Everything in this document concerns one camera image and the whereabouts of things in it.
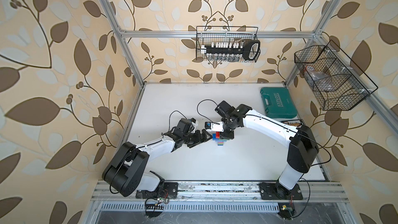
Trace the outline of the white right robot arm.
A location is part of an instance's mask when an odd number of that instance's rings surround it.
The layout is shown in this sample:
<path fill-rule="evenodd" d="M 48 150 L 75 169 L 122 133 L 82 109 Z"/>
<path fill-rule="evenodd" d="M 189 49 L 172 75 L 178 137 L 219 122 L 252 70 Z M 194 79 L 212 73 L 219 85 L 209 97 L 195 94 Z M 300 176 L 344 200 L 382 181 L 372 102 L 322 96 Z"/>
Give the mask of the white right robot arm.
<path fill-rule="evenodd" d="M 241 104 L 235 108 L 226 101 L 222 101 L 215 111 L 221 117 L 221 135 L 224 139 L 233 139 L 234 130 L 238 127 L 249 128 L 288 148 L 287 165 L 276 183 L 279 190 L 291 191 L 300 178 L 308 173 L 319 153 L 312 130 L 306 125 L 295 127 L 284 124 L 260 114 L 250 106 Z"/>

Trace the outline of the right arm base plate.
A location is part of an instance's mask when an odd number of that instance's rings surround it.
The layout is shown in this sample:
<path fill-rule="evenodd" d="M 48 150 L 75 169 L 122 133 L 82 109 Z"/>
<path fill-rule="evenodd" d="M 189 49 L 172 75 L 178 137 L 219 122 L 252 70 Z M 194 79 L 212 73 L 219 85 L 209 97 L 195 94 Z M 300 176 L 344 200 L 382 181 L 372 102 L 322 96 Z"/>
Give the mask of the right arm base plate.
<path fill-rule="evenodd" d="M 295 184 L 293 189 L 289 190 L 279 182 L 261 182 L 259 190 L 262 200 L 303 200 L 303 195 L 298 184 Z"/>

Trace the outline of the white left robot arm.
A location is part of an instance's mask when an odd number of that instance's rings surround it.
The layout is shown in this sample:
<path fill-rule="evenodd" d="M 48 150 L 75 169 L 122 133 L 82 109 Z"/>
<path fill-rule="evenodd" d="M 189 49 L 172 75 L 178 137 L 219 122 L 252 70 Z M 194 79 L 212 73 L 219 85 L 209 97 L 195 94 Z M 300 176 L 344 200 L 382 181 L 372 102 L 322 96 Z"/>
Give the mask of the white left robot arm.
<path fill-rule="evenodd" d="M 147 163 L 182 145 L 193 148 L 212 139 L 205 129 L 200 131 L 196 127 L 194 118 L 182 118 L 159 139 L 140 145 L 125 142 L 102 173 L 102 180 L 109 184 L 112 194 L 128 197 L 137 191 L 143 199 L 160 197 L 167 193 L 165 179 L 154 171 L 146 174 Z"/>

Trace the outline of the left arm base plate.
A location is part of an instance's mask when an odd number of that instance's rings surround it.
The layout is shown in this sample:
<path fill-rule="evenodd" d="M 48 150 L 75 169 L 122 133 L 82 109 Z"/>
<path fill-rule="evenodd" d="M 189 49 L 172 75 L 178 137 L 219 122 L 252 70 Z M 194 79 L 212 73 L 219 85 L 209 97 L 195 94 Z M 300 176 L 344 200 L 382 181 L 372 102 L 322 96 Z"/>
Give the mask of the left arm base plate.
<path fill-rule="evenodd" d="M 158 185 L 155 191 L 141 190 L 137 191 L 137 199 L 149 199 L 160 195 L 163 191 L 167 191 L 170 199 L 176 199 L 178 194 L 178 183 L 176 182 L 163 182 Z"/>

